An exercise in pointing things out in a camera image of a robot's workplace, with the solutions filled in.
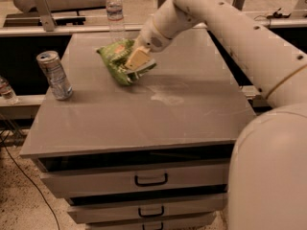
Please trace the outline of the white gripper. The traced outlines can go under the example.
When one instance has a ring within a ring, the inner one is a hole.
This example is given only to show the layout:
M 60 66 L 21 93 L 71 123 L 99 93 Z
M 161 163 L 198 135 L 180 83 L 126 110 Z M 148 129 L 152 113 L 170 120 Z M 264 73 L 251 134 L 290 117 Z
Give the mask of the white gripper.
M 151 60 L 150 51 L 161 52 L 173 39 L 171 24 L 166 17 L 152 16 L 143 25 L 135 39 L 134 51 L 129 56 L 125 67 L 136 70 Z

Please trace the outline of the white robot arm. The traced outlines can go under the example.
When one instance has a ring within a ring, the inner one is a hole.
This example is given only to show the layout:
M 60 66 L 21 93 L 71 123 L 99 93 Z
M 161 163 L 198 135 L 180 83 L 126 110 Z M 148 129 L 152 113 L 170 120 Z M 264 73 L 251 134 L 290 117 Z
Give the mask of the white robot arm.
M 307 230 L 307 55 L 225 0 L 167 0 L 143 26 L 136 70 L 203 22 L 271 106 L 239 135 L 228 176 L 228 230 Z

